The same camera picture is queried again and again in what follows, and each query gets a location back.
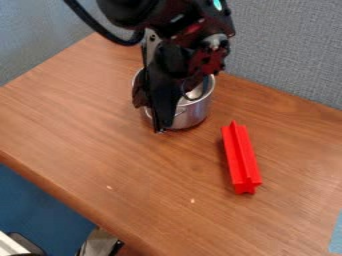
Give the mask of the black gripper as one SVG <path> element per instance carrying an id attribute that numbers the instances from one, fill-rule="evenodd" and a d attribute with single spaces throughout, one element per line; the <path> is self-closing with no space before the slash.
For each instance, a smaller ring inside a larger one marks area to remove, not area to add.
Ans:
<path id="1" fill-rule="evenodd" d="M 162 132 L 172 126 L 182 94 L 224 69 L 230 42 L 224 34 L 216 33 L 188 48 L 160 41 L 152 34 L 143 46 L 144 67 L 132 80 L 132 104 L 136 108 L 148 106 L 150 94 L 154 130 Z"/>

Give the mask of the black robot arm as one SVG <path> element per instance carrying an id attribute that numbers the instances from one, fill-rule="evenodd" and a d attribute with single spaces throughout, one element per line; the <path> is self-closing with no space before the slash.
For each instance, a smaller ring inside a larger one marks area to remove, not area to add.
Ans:
<path id="1" fill-rule="evenodd" d="M 171 127 L 179 99 L 224 69 L 235 36 L 226 0 L 96 0 L 113 25 L 151 30 L 160 39 L 143 57 L 132 88 L 135 107 L 152 112 L 154 129 Z"/>

